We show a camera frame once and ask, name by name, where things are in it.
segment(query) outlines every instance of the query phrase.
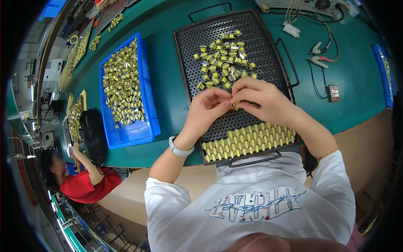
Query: graphic print on t-shirt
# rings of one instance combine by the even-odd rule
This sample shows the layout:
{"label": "graphic print on t-shirt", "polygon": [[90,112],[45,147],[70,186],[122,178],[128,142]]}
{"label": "graphic print on t-shirt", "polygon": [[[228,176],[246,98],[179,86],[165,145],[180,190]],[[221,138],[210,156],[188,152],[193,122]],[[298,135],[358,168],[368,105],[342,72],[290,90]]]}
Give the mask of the graphic print on t-shirt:
{"label": "graphic print on t-shirt", "polygon": [[210,218],[240,223],[259,222],[291,210],[301,210],[303,206],[299,205],[298,198],[305,192],[297,194],[293,188],[279,187],[265,193],[231,194],[217,200],[213,208],[205,210],[210,211]]}

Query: yellow tape roll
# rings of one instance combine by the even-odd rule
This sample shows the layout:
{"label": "yellow tape roll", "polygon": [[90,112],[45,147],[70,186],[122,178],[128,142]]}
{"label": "yellow tape roll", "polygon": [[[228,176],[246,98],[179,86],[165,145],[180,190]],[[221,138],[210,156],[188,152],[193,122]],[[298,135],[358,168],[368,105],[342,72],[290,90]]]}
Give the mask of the yellow tape roll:
{"label": "yellow tape roll", "polygon": [[78,42],[78,36],[77,36],[77,35],[73,35],[73,36],[71,36],[71,37],[69,38],[69,42],[70,42],[70,44],[72,44],[72,45],[77,44],[77,42]]}

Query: smartwatch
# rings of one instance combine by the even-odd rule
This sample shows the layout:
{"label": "smartwatch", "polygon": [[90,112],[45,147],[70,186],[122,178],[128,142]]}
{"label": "smartwatch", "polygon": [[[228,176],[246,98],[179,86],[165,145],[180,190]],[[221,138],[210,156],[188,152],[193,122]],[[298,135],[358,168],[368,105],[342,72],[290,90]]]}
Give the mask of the smartwatch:
{"label": "smartwatch", "polygon": [[181,149],[179,149],[178,147],[176,147],[174,145],[174,140],[175,140],[175,138],[177,136],[178,136],[178,134],[173,135],[173,136],[171,136],[169,138],[169,147],[171,148],[172,153],[175,154],[175,155],[178,155],[178,156],[188,156],[188,155],[190,155],[194,151],[195,146],[193,146],[190,150],[181,150]]}

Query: black bag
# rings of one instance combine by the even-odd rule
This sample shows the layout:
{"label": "black bag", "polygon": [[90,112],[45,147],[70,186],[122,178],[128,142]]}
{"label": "black bag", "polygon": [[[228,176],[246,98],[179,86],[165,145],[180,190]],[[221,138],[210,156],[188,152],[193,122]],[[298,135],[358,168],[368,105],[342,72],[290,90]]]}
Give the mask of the black bag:
{"label": "black bag", "polygon": [[108,150],[102,115],[91,108],[81,113],[79,122],[89,158],[95,165],[102,165]]}

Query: red t-shirt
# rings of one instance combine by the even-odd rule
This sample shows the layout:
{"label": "red t-shirt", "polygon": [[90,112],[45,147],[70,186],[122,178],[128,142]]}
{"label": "red t-shirt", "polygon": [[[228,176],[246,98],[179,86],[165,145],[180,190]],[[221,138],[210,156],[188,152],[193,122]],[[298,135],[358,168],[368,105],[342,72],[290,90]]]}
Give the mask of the red t-shirt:
{"label": "red t-shirt", "polygon": [[100,168],[105,175],[98,184],[93,186],[89,180],[88,171],[82,171],[75,176],[69,175],[60,185],[60,191],[76,202],[91,204],[100,201],[122,182],[119,173],[106,172],[110,168]]}

